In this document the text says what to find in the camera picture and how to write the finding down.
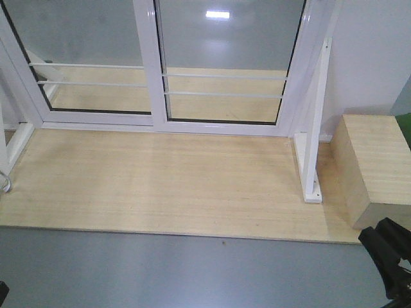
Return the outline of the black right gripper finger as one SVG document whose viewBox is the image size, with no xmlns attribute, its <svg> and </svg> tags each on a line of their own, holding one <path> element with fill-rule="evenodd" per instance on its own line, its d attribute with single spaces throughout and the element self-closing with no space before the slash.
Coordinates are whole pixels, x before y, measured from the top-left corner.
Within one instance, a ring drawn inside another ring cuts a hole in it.
<svg viewBox="0 0 411 308">
<path fill-rule="evenodd" d="M 410 270 L 399 265 L 410 261 L 410 231 L 390 218 L 360 232 L 359 241 L 376 265 L 388 299 L 410 298 Z"/>
</svg>

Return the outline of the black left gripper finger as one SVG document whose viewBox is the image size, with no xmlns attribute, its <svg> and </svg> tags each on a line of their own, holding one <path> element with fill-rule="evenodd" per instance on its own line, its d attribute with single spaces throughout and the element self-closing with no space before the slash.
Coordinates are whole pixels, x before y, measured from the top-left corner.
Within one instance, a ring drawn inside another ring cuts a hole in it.
<svg viewBox="0 0 411 308">
<path fill-rule="evenodd" d="M 0 281 L 0 305 L 3 305 L 7 295 L 9 293 L 9 287 L 3 281 Z"/>
</svg>

